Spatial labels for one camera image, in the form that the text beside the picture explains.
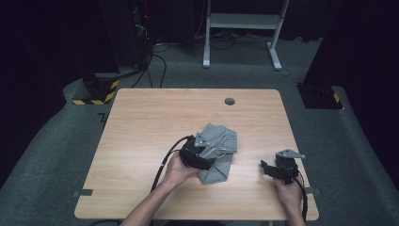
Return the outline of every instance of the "human hand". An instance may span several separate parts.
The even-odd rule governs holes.
[[[300,202],[302,200],[302,190],[299,185],[295,182],[289,185],[284,184],[284,181],[273,178],[277,186],[279,193],[279,201],[282,203],[285,209],[296,209],[300,208]]]
[[[169,159],[168,168],[163,182],[170,183],[173,187],[179,186],[191,175],[199,172],[199,169],[186,167],[179,154],[176,152]]]

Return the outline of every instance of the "dark background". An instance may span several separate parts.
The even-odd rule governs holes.
[[[214,1],[213,8],[225,12],[273,13],[279,11],[281,4],[277,0],[252,1],[254,3],[247,5],[238,0]],[[106,30],[98,29],[94,34],[82,29],[100,26],[104,19],[98,14],[99,8],[94,7],[98,6],[97,1],[83,2],[70,2],[68,8],[99,15],[97,23],[68,14],[62,1],[2,3],[2,103],[6,106],[2,107],[1,115],[1,185],[30,140],[66,103],[63,88],[82,77],[79,65],[88,65],[88,71],[96,73],[99,71],[96,62],[113,60],[88,62],[96,57],[106,58],[106,52],[112,52],[112,47]],[[149,15],[155,33],[189,41],[198,29],[202,1],[170,0],[168,7],[165,7],[167,1],[148,3],[152,7]],[[348,0],[339,4],[337,0],[292,1],[280,37],[286,40],[303,37],[305,41],[324,38],[305,79],[306,84],[344,87],[364,134],[399,187],[399,171],[394,167],[399,160],[399,100],[395,90],[399,85],[396,72],[398,3]],[[181,6],[188,9],[182,14],[174,13],[174,10],[182,11]],[[189,20],[182,20],[182,15],[188,15],[185,18]],[[181,29],[170,32],[168,27],[172,24]],[[104,47],[101,53],[79,47],[82,40],[76,39],[72,32],[76,30],[86,32],[84,37],[92,37],[92,45],[101,44]]]

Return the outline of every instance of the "white metal frame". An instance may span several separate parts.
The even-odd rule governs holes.
[[[203,51],[204,68],[211,67],[211,49],[209,45],[211,27],[225,27],[275,30],[272,42],[267,43],[267,50],[270,53],[275,70],[280,71],[282,69],[276,52],[276,44],[290,0],[284,0],[279,15],[212,13],[211,2],[212,0],[208,0],[205,45]]]

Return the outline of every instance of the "person's right hand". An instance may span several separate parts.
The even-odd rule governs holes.
[[[273,178],[279,193],[279,201],[284,208],[300,208],[302,200],[302,191],[296,182],[289,185],[284,184],[284,181]]]

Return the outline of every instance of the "gray floor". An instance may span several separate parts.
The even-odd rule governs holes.
[[[226,43],[213,42],[222,47]],[[264,48],[236,43],[211,50],[211,68],[202,69],[201,48],[160,45],[155,52],[168,69],[163,88],[277,89],[284,102],[304,165],[313,187],[320,218],[308,225],[399,225],[399,195],[376,158],[354,116],[344,90],[334,87],[342,110],[306,109],[295,83],[302,82],[320,41],[280,40],[277,50],[284,68],[276,72]],[[163,64],[152,60],[152,82],[159,86]],[[129,88],[138,76],[120,80]],[[110,105],[74,105],[80,81],[65,89],[67,104],[37,133],[0,191],[0,225],[82,225],[98,219],[74,216],[104,124],[99,113]],[[145,74],[137,84],[148,88]],[[225,221],[226,225],[267,225],[258,221]]]

